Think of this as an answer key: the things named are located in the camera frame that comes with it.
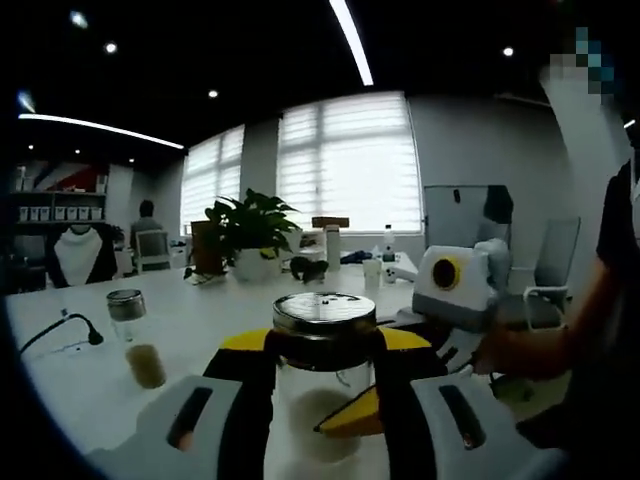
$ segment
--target blue object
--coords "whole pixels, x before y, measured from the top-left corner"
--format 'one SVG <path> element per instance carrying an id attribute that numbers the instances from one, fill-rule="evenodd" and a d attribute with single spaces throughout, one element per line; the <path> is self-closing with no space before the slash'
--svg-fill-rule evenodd
<path id="1" fill-rule="evenodd" d="M 364 250 L 358 250 L 357 252 L 350 253 L 349 255 L 345 255 L 340 259 L 341 265 L 349 265 L 352 263 L 362 263 L 363 260 L 370 260 L 373 258 L 371 252 L 365 252 Z"/>

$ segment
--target metal lid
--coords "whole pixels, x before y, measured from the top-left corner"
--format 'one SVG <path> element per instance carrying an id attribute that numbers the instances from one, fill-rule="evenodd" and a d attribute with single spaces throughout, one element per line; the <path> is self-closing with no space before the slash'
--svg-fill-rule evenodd
<path id="1" fill-rule="evenodd" d="M 309 339 L 363 335 L 376 329 L 376 305 L 343 293 L 298 293 L 274 302 L 273 324 L 282 333 Z"/>
<path id="2" fill-rule="evenodd" d="M 114 290 L 107 294 L 109 315 L 115 321 L 136 320 L 147 313 L 140 290 Z"/>

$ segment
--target white flower pot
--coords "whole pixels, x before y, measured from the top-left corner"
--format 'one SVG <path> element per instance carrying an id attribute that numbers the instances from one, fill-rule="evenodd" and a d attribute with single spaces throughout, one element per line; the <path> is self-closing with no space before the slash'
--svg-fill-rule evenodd
<path id="1" fill-rule="evenodd" d="M 290 258 L 295 257 L 300 253 L 300 241 L 302 240 L 302 230 L 294 230 L 293 232 L 285 232 L 283 233 L 284 238 L 287 239 L 287 243 L 289 244 L 290 252 L 285 250 L 280 250 L 280 260 L 285 261 Z"/>
<path id="2" fill-rule="evenodd" d="M 280 273 L 280 259 L 262 258 L 260 250 L 250 248 L 236 254 L 234 276 L 243 282 L 264 282 Z"/>

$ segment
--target glass jar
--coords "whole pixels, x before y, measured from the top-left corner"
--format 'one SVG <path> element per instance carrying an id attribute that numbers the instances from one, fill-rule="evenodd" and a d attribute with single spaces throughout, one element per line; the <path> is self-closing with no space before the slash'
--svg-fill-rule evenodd
<path id="1" fill-rule="evenodd" d="M 147 389 L 164 385 L 166 374 L 151 341 L 152 325 L 142 292 L 115 290 L 107 295 L 107 307 L 136 382 Z"/>
<path id="2" fill-rule="evenodd" d="M 325 463 L 354 454 L 359 438 L 328 438 L 314 428 L 371 385 L 375 304 L 353 295 L 307 292 L 277 300 L 273 312 L 278 395 L 293 447 Z"/>

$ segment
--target window blind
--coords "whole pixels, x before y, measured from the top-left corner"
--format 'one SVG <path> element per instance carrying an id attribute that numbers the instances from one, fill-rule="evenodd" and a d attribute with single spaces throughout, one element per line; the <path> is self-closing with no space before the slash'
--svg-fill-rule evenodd
<path id="1" fill-rule="evenodd" d="M 420 176 L 402 93 L 358 95 L 284 113 L 278 138 L 278 196 L 311 217 L 345 216 L 345 233 L 422 230 Z"/>
<path id="2" fill-rule="evenodd" d="M 240 158 L 244 126 L 191 148 L 185 161 L 180 195 L 180 226 L 191 233 L 191 222 L 206 220 L 204 210 L 216 197 L 240 196 Z"/>

